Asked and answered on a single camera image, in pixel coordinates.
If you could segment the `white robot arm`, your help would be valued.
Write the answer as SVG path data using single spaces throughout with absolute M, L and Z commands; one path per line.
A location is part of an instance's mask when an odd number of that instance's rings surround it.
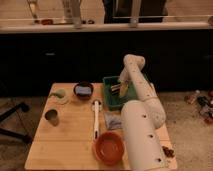
M 164 107 L 154 85 L 142 74 L 143 56 L 127 54 L 118 81 L 121 94 L 131 82 L 137 100 L 129 100 L 121 109 L 122 130 L 132 171 L 171 171 L 156 130 L 166 121 Z

